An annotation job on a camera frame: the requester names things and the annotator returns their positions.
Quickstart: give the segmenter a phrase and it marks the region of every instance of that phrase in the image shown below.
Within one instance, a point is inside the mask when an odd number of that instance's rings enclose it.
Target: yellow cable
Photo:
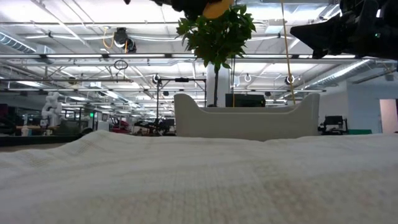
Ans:
[[[112,44],[111,44],[111,46],[108,46],[108,45],[106,45],[106,42],[105,42],[105,35],[106,35],[106,31],[107,31],[107,30],[108,30],[108,28],[105,27],[104,39],[102,39],[102,41],[103,41],[103,43],[104,43],[104,46],[105,46],[107,49],[111,49],[111,48],[113,47],[114,32],[113,32],[113,34],[112,34]]]
[[[292,78],[292,73],[290,72],[289,49],[288,49],[288,46],[287,46],[287,34],[286,34],[286,24],[285,24],[284,0],[280,0],[280,4],[282,6],[282,18],[283,18],[283,23],[284,23],[287,71],[289,73],[290,92],[291,92],[292,97],[293,97],[293,104],[295,105],[296,104],[296,99],[294,97],[293,78]]]

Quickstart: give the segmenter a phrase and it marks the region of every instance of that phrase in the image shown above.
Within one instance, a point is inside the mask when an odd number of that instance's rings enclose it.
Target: white robot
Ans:
[[[62,104],[58,102],[58,92],[49,92],[45,97],[46,103],[42,109],[42,120],[40,126],[47,128],[48,126],[57,126],[61,122],[60,113],[62,112]]]

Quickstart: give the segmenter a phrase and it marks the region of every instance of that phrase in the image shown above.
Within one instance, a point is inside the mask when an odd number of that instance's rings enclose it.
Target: white container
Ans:
[[[29,135],[29,128],[27,128],[27,126],[23,126],[21,129],[21,134],[24,137],[27,137]]]

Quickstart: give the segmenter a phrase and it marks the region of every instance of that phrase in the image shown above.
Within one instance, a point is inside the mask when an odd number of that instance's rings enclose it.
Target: yellow object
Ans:
[[[104,43],[104,46],[105,46],[107,49],[111,49],[111,48],[113,47],[114,32],[113,32],[113,34],[112,34],[112,44],[111,44],[111,46],[108,46],[108,45],[106,45],[106,42],[105,42],[105,35],[106,35],[106,31],[107,31],[107,30],[108,30],[108,28],[105,27],[104,39],[103,39],[102,41],[103,41],[103,43]]]
[[[290,72],[290,60],[289,60],[289,48],[287,46],[287,36],[286,36],[286,22],[285,22],[285,10],[284,10],[284,0],[280,0],[280,4],[282,6],[282,18],[284,23],[284,33],[285,33],[285,47],[286,47],[286,59],[287,59],[287,71],[289,73],[289,82],[290,82],[290,92],[293,98],[293,104],[296,104],[296,99],[294,97],[294,88],[293,88],[293,78],[292,73]]]
[[[203,16],[207,19],[219,18],[233,3],[234,0],[222,0],[221,2],[212,4],[208,3],[205,10],[203,10]]]

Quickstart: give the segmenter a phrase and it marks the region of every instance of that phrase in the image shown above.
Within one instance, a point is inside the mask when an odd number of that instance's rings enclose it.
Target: floor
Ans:
[[[52,149],[55,147],[60,147],[65,143],[56,144],[37,144],[37,145],[27,145],[27,146],[11,146],[11,147],[0,147],[0,152],[16,152],[24,149]]]

